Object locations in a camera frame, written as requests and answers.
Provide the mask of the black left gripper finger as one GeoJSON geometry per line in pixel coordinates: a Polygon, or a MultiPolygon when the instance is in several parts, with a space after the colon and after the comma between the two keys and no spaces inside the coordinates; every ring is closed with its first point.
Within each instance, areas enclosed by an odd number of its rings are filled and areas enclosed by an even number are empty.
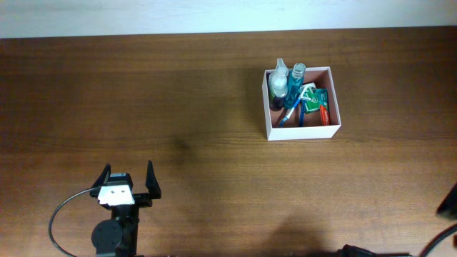
{"type": "Polygon", "coordinates": [[[99,188],[103,186],[108,181],[110,175],[111,165],[107,163],[99,177],[95,180],[94,184],[92,185],[92,188],[99,188]]]}
{"type": "Polygon", "coordinates": [[[155,176],[154,167],[151,160],[148,161],[145,186],[148,189],[151,199],[161,198],[161,188],[155,176]]]}

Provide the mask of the purple foam soap pump bottle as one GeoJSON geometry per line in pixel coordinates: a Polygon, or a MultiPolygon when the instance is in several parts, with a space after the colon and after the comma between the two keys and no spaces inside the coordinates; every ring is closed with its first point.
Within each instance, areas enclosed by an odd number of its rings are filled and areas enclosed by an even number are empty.
{"type": "Polygon", "coordinates": [[[288,94],[288,68],[282,58],[278,58],[276,68],[268,77],[269,106],[272,111],[283,108],[283,102],[288,94]]]}

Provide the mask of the blue white toothbrush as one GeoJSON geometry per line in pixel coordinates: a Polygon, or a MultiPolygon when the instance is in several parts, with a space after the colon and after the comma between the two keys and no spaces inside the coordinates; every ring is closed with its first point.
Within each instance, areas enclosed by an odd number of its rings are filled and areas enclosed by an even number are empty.
{"type": "Polygon", "coordinates": [[[292,114],[294,112],[294,110],[296,109],[296,107],[301,104],[301,112],[300,112],[300,119],[299,121],[304,121],[304,103],[308,100],[308,97],[304,96],[305,92],[306,92],[306,89],[307,89],[307,86],[306,85],[303,85],[300,90],[299,90],[299,94],[298,96],[296,97],[296,100],[293,104],[293,106],[288,109],[286,111],[286,115],[281,119],[278,127],[279,128],[283,128],[284,124],[292,117],[292,114]]]}

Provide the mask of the teal Listerine mouthwash bottle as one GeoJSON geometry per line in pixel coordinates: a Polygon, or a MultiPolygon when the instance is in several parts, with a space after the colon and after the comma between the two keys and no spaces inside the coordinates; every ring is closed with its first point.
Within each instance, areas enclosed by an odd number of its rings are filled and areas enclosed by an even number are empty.
{"type": "Polygon", "coordinates": [[[288,77],[288,93],[283,103],[285,109],[291,109],[298,96],[298,91],[301,88],[306,72],[306,66],[303,63],[296,63],[289,73],[288,77]]]}

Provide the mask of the blue disposable razor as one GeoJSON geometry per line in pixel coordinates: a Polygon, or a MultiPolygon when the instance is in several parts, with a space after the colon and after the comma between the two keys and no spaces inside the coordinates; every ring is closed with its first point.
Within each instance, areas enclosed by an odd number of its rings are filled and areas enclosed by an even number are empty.
{"type": "Polygon", "coordinates": [[[315,83],[305,84],[301,87],[299,94],[301,104],[299,126],[304,126],[305,115],[318,110],[318,100],[316,96],[315,83]]]}

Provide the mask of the green Dettol soap box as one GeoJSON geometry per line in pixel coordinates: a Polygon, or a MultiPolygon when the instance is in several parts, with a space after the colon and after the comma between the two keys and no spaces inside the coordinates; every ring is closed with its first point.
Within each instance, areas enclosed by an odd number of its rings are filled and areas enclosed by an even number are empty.
{"type": "Polygon", "coordinates": [[[320,111],[322,108],[328,110],[328,91],[318,89],[315,83],[304,84],[301,87],[299,100],[301,112],[304,114],[320,111]]]}

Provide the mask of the green toothpaste tube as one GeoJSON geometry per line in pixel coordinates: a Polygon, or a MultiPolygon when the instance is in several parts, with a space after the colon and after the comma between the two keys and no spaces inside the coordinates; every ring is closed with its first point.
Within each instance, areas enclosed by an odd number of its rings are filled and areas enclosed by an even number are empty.
{"type": "Polygon", "coordinates": [[[318,98],[319,110],[321,115],[321,123],[323,126],[330,126],[331,120],[329,115],[328,92],[326,89],[317,89],[316,95],[318,98]]]}

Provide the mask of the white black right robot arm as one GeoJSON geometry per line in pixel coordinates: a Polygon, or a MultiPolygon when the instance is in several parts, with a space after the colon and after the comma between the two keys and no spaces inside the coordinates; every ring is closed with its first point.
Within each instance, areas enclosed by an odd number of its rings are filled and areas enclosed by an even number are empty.
{"type": "Polygon", "coordinates": [[[441,202],[436,213],[448,220],[456,220],[456,192],[457,184],[453,186],[448,195],[441,202]]]}

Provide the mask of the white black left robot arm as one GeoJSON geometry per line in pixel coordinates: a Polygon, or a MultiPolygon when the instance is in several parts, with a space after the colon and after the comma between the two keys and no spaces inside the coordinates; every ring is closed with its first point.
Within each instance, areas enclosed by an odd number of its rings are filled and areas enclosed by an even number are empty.
{"type": "Polygon", "coordinates": [[[92,185],[90,196],[111,212],[111,218],[98,223],[91,234],[97,256],[132,257],[137,255],[139,210],[151,208],[161,198],[161,189],[151,161],[146,171],[146,193],[133,193],[129,173],[112,173],[106,164],[92,185]]]}

